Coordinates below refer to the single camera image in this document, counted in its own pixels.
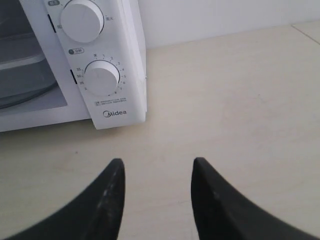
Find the oven control knob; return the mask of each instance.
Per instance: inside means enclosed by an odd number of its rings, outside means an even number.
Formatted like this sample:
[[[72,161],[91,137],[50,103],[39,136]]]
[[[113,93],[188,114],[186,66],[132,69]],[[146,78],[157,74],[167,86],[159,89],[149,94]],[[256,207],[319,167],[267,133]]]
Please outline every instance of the oven control knob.
[[[71,0],[62,10],[60,21],[65,34],[80,43],[95,40],[105,24],[100,8],[90,0]]]
[[[94,61],[84,72],[85,87],[96,96],[108,96],[114,93],[119,81],[118,69],[107,61]]]

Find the countertop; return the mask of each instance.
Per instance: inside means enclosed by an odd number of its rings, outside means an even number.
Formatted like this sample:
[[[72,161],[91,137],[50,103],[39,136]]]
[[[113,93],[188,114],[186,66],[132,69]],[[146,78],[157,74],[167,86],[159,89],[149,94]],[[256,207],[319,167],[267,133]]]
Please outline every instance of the countertop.
[[[126,168],[120,240],[198,239],[195,157],[320,237],[319,43],[311,22],[152,49],[146,123],[1,133],[0,239],[60,209],[116,157]]]

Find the white wall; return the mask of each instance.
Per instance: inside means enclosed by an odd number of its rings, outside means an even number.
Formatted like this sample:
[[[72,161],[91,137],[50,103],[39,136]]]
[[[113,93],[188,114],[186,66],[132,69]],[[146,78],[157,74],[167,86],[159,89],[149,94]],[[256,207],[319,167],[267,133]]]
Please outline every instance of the white wall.
[[[139,0],[148,48],[320,19],[320,0]]]

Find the white toaster oven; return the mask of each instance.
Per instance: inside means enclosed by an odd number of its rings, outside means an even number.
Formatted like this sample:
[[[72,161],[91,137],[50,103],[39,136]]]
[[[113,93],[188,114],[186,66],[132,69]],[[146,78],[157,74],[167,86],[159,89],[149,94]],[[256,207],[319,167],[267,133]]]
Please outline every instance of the white toaster oven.
[[[0,132],[146,120],[137,0],[1,0]]]

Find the midea logo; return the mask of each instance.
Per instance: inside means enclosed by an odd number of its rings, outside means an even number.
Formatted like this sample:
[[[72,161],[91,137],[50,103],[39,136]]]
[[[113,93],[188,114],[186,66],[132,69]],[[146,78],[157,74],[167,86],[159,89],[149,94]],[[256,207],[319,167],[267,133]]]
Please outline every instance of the midea logo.
[[[103,116],[105,118],[111,118],[114,116],[119,116],[119,115],[125,115],[127,114],[127,111],[104,111]]]

